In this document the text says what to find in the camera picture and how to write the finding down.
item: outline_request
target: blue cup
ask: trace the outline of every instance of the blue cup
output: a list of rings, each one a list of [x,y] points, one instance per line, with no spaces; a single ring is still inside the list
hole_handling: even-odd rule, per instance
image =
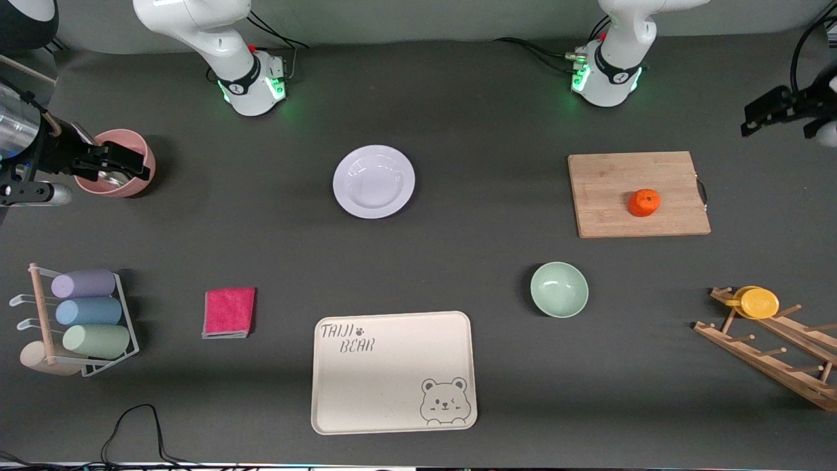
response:
[[[55,309],[55,319],[63,325],[116,325],[121,318],[122,304],[111,297],[68,299]]]

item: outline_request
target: white dish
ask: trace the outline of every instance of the white dish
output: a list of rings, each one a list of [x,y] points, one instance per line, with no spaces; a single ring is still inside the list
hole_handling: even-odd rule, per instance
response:
[[[317,433],[462,430],[476,415],[464,313],[324,318],[316,325],[311,426]]]
[[[349,214],[379,219],[396,213],[413,196],[416,175],[404,154],[387,146],[366,146],[337,165],[332,186]]]

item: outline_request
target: orange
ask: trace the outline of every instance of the orange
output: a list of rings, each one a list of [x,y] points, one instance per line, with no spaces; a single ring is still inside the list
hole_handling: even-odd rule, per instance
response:
[[[650,216],[660,207],[660,195],[653,189],[641,189],[631,194],[628,211],[639,218]]]

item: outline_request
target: green cup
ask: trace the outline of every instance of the green cup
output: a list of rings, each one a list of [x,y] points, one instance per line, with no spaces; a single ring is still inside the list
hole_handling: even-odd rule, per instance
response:
[[[64,332],[64,348],[80,355],[113,360],[125,353],[131,336],[121,325],[74,325]]]

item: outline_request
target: bear drawing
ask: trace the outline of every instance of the bear drawing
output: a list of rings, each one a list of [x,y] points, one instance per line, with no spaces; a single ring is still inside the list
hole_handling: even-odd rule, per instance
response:
[[[437,383],[434,380],[424,380],[421,390],[424,392],[424,402],[421,405],[421,417],[427,424],[461,424],[470,415],[470,404],[465,397],[468,385],[462,378],[454,378],[450,383]]]

